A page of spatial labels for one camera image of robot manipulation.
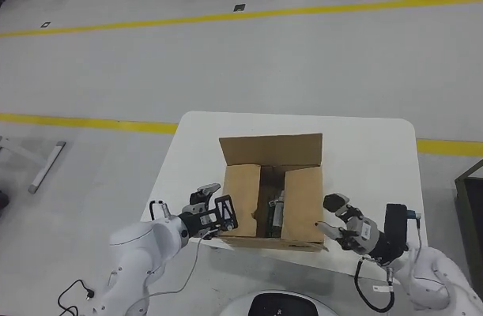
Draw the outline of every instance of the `yellow floor line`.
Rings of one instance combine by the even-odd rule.
[[[61,127],[94,128],[104,130],[125,130],[130,132],[146,132],[174,134],[177,123],[168,122],[135,122],[117,121],[99,118],[63,118],[40,115],[17,115],[0,113],[0,122],[51,125]],[[483,157],[483,143],[475,141],[442,141],[435,139],[417,139],[417,150],[422,153],[452,156]]]
[[[417,139],[417,150],[436,155],[483,157],[483,143],[476,141]]]
[[[174,134],[178,124],[166,122],[117,121],[98,118],[62,118],[40,115],[0,114],[0,122],[52,125],[62,127],[83,127],[131,132]]]
[[[276,9],[257,12],[242,12],[242,13],[224,13],[207,15],[203,17],[177,17],[163,20],[151,21],[134,21],[113,24],[99,24],[99,25],[84,25],[72,28],[46,28],[39,30],[26,30],[15,32],[0,33],[0,37],[14,37],[14,36],[35,36],[45,34],[62,34],[71,32],[91,32],[116,28],[142,28],[149,26],[160,26],[170,24],[190,24],[202,23],[211,21],[230,21],[230,20],[244,20],[257,17],[281,17],[301,14],[317,14],[317,13],[342,13],[354,11],[372,11],[380,9],[401,9],[401,8],[415,8],[422,6],[442,6],[483,2],[483,0],[402,0],[389,2],[371,2],[371,3],[352,3],[340,6],[318,6],[311,8],[294,8],[294,9]]]

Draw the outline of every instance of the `table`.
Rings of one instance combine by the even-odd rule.
[[[324,194],[346,195],[351,205],[376,221],[380,228],[387,203],[407,205],[422,214],[422,242],[427,246],[415,130],[411,123],[399,118],[188,112],[179,123],[149,202],[164,200],[171,213],[178,215],[198,187],[212,182],[222,184],[225,160],[219,137],[310,133],[323,134]],[[142,220],[150,220],[148,203]],[[324,211],[324,220],[335,226],[342,225],[327,211]],[[418,244],[417,229],[412,221],[409,222],[408,240]],[[203,242],[232,249],[219,239]],[[243,250],[300,265],[355,274],[357,254],[343,251],[328,238],[325,246],[329,251],[315,253]],[[372,263],[363,265],[360,276],[375,280],[386,278],[385,272]]]

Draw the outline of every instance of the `cardboard box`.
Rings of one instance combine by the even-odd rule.
[[[324,234],[322,134],[221,138],[239,227],[221,234],[232,246],[316,251]],[[280,238],[268,238],[269,201],[285,190]]]

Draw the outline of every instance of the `cardboard flap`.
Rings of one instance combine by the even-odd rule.
[[[228,166],[308,165],[322,163],[322,134],[220,138]]]
[[[254,213],[257,210],[258,184],[260,182],[260,166],[244,164],[227,166],[225,169],[224,194],[230,194],[238,228],[223,232],[223,236],[255,237],[257,220]]]
[[[323,221],[322,199],[321,167],[287,171],[281,238],[323,243],[324,234],[315,227]]]

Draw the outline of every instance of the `gray floor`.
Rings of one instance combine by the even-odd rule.
[[[0,32],[226,13],[235,3],[7,0]],[[483,3],[0,39],[0,112],[178,122],[190,110],[403,118],[418,137],[483,141]],[[43,154],[67,141],[34,196],[37,169],[0,152],[12,200],[0,221],[0,314],[59,314],[58,294],[73,280],[102,291],[108,236],[140,218],[172,136],[1,122],[0,134]],[[453,181],[478,160],[419,155],[429,245],[466,274]],[[193,258],[184,249],[151,290],[179,288]],[[189,286],[155,298],[149,315],[212,315],[267,288],[312,295],[341,315],[370,313],[350,276],[202,247]],[[393,314],[407,315],[397,291]],[[84,298],[76,288],[64,302],[86,312],[95,302]]]
[[[108,236],[139,219],[172,136],[4,123],[0,123],[0,133],[41,152],[51,150],[56,141],[67,141],[34,196],[26,187],[36,169],[9,152],[0,152],[0,187],[12,198],[0,221],[0,314],[58,314],[55,300],[73,280],[83,278],[96,290],[104,288],[112,264]],[[453,178],[476,159],[430,155],[419,159],[429,244],[466,269]],[[184,249],[151,289],[178,288],[194,252],[194,247]],[[187,289],[176,296],[155,298],[152,310],[211,315],[238,295],[278,288],[312,295],[339,314],[366,314],[352,282],[352,277],[339,273],[202,246]],[[404,297],[398,289],[394,314],[410,314]],[[85,311],[93,303],[84,298],[85,293],[77,288],[64,302],[76,303]],[[181,299],[190,300],[191,305],[180,304]],[[372,299],[382,305],[385,297],[372,295]]]

